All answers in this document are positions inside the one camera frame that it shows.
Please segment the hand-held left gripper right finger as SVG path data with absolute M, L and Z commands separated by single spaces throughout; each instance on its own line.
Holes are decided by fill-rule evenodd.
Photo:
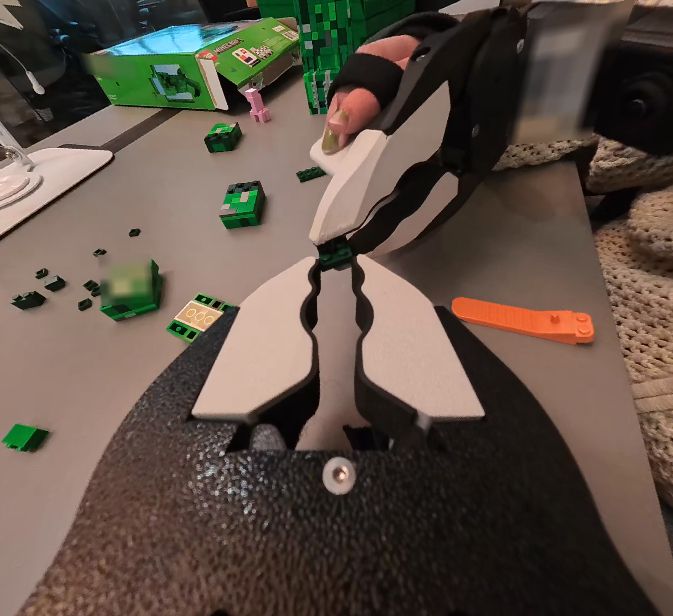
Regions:
M 429 429 L 484 417 L 433 303 L 366 256 L 353 261 L 355 404 L 376 429 Z

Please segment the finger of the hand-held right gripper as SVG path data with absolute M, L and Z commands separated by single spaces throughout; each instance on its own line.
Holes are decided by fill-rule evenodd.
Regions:
M 444 82 L 391 135 L 365 129 L 331 155 L 324 153 L 322 140 L 317 140 L 310 157 L 332 179 L 316 210 L 311 242 L 318 246 L 361 227 L 403 173 L 440 148 L 449 114 L 450 92 Z
M 429 192 L 420 207 L 404 218 L 393 233 L 374 250 L 366 252 L 369 258 L 377 258 L 393 252 L 418 238 L 425 228 L 458 194 L 459 179 L 450 172 L 445 173 Z

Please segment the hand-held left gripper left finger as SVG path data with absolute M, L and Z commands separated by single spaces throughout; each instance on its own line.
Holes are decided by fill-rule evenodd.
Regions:
M 256 423 L 318 372 L 320 264 L 307 257 L 240 306 L 192 408 L 197 419 Z

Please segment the small green brick assembly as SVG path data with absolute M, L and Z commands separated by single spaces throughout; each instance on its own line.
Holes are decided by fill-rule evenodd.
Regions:
M 261 225 L 265 201 L 265 191 L 260 181 L 230 184 L 219 218 L 228 230 Z

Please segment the person's right forearm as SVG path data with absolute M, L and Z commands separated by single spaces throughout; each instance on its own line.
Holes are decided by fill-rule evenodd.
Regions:
M 582 140 L 563 140 L 551 143 L 523 143 L 510 145 L 493 168 L 493 171 L 520 168 L 524 166 L 538 166 L 561 160 L 573 151 L 598 145 L 599 136 L 593 134 Z

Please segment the green brick build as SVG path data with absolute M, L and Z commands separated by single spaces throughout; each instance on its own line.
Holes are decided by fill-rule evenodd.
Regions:
M 100 286 L 100 312 L 119 322 L 157 310 L 162 285 L 153 259 L 110 265 Z

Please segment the green building set box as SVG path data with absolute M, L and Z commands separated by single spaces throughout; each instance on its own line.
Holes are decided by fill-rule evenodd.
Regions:
M 169 26 L 84 56 L 112 104 L 228 111 L 300 60 L 294 23 Z

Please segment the person's right hand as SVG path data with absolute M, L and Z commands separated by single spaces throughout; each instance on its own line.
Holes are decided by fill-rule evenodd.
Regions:
M 396 96 L 408 60 L 420 40 L 396 35 L 361 46 L 348 58 L 331 91 L 322 151 L 343 149 Z

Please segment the orange brick separator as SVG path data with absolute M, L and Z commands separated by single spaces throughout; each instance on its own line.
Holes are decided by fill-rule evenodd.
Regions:
M 451 311 L 464 322 L 577 345 L 595 337 L 588 314 L 571 310 L 530 310 L 470 298 L 455 298 Z

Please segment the pink brick pig figure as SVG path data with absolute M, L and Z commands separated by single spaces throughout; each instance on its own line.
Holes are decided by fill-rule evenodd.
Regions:
M 250 104 L 250 116 L 256 123 L 267 123 L 271 120 L 270 112 L 256 88 L 247 88 L 244 90 L 244 96 Z

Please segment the tall green blocky brick figure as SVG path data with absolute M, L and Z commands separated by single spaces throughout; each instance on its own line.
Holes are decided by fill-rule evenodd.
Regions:
M 351 0 L 292 0 L 297 20 L 307 105 L 311 115 L 327 113 L 334 79 L 357 48 Z

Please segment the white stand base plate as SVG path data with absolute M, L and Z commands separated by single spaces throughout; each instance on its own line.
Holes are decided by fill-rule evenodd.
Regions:
M 67 50 L 33 34 L 1 35 L 1 235 L 113 160 L 83 143 L 37 148 L 105 107 Z

